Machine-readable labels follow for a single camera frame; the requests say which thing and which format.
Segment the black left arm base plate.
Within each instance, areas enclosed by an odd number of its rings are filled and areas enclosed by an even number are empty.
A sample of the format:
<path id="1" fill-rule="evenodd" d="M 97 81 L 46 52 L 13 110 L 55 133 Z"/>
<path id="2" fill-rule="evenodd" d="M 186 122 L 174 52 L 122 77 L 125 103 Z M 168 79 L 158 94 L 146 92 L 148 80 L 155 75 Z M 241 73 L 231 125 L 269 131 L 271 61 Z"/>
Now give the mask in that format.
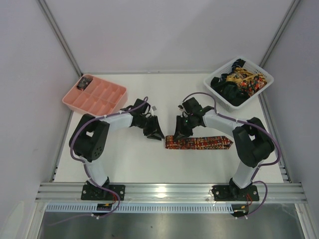
<path id="1" fill-rule="evenodd" d="M 124 200 L 125 197 L 125 185 L 109 184 L 108 189 L 117 193 L 120 200 Z M 83 201 L 112 201 L 114 196 L 105 190 L 102 190 L 90 182 L 86 182 L 82 188 L 81 200 Z"/>

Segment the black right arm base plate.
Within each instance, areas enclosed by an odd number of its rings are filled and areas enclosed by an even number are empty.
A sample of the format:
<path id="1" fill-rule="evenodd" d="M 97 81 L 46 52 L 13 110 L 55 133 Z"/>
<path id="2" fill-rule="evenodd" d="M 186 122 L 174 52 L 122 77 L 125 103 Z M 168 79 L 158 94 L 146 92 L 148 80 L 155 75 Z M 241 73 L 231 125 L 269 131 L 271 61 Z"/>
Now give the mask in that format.
<path id="1" fill-rule="evenodd" d="M 215 201 L 257 202 L 260 199 L 257 187 L 254 185 L 249 185 L 243 189 L 231 185 L 215 185 L 211 192 Z"/>

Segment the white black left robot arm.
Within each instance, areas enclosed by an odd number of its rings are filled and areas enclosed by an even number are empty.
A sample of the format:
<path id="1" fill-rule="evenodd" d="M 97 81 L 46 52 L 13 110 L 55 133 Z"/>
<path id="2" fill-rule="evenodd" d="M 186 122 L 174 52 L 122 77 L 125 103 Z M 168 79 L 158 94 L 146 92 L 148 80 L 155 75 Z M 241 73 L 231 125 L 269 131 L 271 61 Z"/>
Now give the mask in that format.
<path id="1" fill-rule="evenodd" d="M 138 127 L 148 139 L 163 140 L 164 134 L 159 120 L 154 115 L 148 97 L 136 99 L 133 105 L 118 112 L 94 117 L 84 114 L 70 140 L 70 156 L 83 164 L 88 182 L 96 188 L 111 193 L 109 177 L 100 165 L 109 133 L 122 128 Z"/>

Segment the red multicolour patterned tie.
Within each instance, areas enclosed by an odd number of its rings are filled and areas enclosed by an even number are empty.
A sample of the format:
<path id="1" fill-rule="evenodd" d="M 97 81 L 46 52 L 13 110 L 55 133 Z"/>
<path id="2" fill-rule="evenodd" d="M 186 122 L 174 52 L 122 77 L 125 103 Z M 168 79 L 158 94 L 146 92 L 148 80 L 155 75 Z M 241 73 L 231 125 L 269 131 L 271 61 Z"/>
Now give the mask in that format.
<path id="1" fill-rule="evenodd" d="M 225 136 L 190 137 L 174 140 L 172 135 L 165 137 L 165 148 L 175 150 L 226 150 L 233 141 Z"/>

